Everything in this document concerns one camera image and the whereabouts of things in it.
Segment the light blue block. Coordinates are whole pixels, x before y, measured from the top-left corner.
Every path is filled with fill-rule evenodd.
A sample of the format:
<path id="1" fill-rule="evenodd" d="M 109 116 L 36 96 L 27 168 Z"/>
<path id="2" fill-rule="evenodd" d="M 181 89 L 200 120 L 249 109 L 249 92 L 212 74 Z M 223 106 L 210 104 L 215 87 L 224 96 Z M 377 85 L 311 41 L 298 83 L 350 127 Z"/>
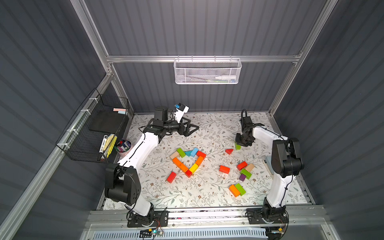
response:
<path id="1" fill-rule="evenodd" d="M 197 156 L 197 153 L 198 153 L 199 149 L 198 148 L 194 148 L 191 152 L 191 157 L 195 158 Z"/>

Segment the red triangle block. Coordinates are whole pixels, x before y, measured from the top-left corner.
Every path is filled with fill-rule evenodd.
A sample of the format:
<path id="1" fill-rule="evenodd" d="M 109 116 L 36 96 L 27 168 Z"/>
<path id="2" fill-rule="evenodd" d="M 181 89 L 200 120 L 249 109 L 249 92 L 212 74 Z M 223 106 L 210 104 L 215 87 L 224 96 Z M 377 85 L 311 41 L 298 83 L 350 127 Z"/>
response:
<path id="1" fill-rule="evenodd" d="M 226 149 L 225 152 L 228 154 L 228 155 L 231 155 L 233 153 L 234 149 Z"/>

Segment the beige wooden block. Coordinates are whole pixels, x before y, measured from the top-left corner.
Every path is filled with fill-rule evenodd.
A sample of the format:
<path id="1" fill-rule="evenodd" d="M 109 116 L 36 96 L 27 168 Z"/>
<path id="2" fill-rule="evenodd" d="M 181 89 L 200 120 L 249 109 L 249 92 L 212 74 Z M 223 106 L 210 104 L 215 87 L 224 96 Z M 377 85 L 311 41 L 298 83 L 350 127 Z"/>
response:
<path id="1" fill-rule="evenodd" d="M 170 155 L 170 159 L 173 160 L 174 158 L 178 158 L 180 154 L 178 152 L 174 152 L 172 155 Z"/>

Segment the orange block low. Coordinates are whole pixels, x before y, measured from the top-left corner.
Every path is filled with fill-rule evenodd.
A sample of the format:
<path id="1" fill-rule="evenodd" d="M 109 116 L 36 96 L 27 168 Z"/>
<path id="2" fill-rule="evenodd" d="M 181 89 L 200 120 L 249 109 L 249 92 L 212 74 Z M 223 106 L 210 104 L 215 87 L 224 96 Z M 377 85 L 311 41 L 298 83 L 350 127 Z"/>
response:
<path id="1" fill-rule="evenodd" d="M 180 168 L 180 170 L 181 170 L 183 173 L 186 173 L 186 172 L 189 170 L 189 168 L 186 167 L 184 164 L 180 164 L 180 165 L 179 165 L 179 168 Z"/>

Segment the red block low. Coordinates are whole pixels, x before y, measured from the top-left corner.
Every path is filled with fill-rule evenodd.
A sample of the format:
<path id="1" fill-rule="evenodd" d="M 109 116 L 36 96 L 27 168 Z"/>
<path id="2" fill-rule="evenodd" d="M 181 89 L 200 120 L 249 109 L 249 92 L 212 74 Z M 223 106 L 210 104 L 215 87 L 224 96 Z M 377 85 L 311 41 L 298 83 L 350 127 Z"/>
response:
<path id="1" fill-rule="evenodd" d="M 229 167 L 226 167 L 226 166 L 220 165 L 220 167 L 219 167 L 219 172 L 224 173 L 224 174 L 229 174 L 230 170 L 231 169 Z"/>

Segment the red small block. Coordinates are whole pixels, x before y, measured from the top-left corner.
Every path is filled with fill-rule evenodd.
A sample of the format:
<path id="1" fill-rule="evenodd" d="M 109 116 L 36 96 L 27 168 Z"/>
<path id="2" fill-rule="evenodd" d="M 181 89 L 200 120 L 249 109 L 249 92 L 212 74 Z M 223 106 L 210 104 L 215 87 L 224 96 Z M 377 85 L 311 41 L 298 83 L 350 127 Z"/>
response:
<path id="1" fill-rule="evenodd" d="M 186 176 L 188 177 L 188 178 L 190 178 L 191 176 L 192 176 L 192 172 L 190 171 L 190 170 L 187 170 L 186 172 L 185 172 L 185 174 L 186 174 Z"/>

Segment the red long block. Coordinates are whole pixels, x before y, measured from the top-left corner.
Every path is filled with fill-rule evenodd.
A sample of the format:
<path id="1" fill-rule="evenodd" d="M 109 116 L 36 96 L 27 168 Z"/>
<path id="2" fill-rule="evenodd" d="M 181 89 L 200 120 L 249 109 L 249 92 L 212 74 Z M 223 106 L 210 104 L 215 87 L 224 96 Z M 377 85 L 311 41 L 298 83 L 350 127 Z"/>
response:
<path id="1" fill-rule="evenodd" d="M 171 172 L 167 178 L 167 182 L 171 184 L 174 181 L 174 179 L 176 178 L 176 176 L 177 176 L 177 174 L 175 172 Z"/>

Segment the yellow block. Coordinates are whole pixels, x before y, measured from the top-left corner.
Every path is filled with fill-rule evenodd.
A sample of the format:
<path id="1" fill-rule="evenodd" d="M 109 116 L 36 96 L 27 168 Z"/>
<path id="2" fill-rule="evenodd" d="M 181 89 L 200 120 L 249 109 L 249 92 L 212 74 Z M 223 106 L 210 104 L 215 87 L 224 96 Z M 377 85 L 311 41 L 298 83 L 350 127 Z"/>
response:
<path id="1" fill-rule="evenodd" d="M 190 168 L 190 172 L 192 172 L 192 174 L 194 174 L 198 168 L 199 168 L 199 165 L 198 165 L 198 164 L 194 164 L 194 165 Z"/>

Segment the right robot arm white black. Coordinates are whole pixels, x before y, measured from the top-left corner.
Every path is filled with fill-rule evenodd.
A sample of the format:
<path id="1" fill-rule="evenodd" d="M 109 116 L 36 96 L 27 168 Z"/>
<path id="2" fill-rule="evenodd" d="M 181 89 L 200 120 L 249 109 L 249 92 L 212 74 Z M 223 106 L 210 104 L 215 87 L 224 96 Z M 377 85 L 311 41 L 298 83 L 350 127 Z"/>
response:
<path id="1" fill-rule="evenodd" d="M 250 147 L 258 139 L 272 148 L 271 166 L 274 179 L 261 210 L 263 219 L 272 222 L 286 213 L 289 188 L 304 168 L 300 142 L 296 138 L 288 138 L 270 131 L 261 123 L 254 124 L 247 115 L 241 116 L 240 123 L 241 132 L 236 134 L 236 144 Z"/>

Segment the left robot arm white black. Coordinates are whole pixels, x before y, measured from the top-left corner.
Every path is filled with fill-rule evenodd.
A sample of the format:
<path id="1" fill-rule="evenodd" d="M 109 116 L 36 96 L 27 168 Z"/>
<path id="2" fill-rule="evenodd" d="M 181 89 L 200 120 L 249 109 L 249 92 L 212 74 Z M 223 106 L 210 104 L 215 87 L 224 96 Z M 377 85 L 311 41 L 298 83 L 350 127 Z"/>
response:
<path id="1" fill-rule="evenodd" d="M 108 164 L 105 174 L 105 197 L 126 204 L 136 215 L 146 217 L 153 210 L 153 205 L 141 196 L 139 170 L 149 154 L 159 145 L 165 136 L 174 132 L 188 137 L 199 129 L 184 117 L 189 107 L 184 104 L 175 105 L 176 110 L 169 118 L 168 108 L 155 108 L 154 118 L 139 130 L 142 135 L 138 142 L 131 146 L 127 155 L 116 164 Z"/>

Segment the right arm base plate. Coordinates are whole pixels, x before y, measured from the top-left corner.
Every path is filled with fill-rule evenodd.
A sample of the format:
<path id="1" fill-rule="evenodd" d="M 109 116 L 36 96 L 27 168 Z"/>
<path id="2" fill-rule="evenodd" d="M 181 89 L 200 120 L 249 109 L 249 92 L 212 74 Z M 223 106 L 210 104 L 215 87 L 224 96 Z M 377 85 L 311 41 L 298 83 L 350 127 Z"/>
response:
<path id="1" fill-rule="evenodd" d="M 245 213 L 249 224 L 287 224 L 289 217 L 286 207 L 270 208 L 263 206 L 262 208 L 248 208 Z"/>

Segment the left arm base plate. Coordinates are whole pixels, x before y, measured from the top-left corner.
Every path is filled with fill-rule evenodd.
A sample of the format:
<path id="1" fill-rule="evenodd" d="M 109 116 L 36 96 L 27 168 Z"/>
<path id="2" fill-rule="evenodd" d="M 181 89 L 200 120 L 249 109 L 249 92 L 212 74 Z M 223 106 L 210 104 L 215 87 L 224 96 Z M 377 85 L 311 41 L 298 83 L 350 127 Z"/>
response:
<path id="1" fill-rule="evenodd" d="M 169 211 L 149 211 L 147 216 L 140 216 L 130 212 L 127 214 L 128 228 L 157 228 L 167 227 Z"/>

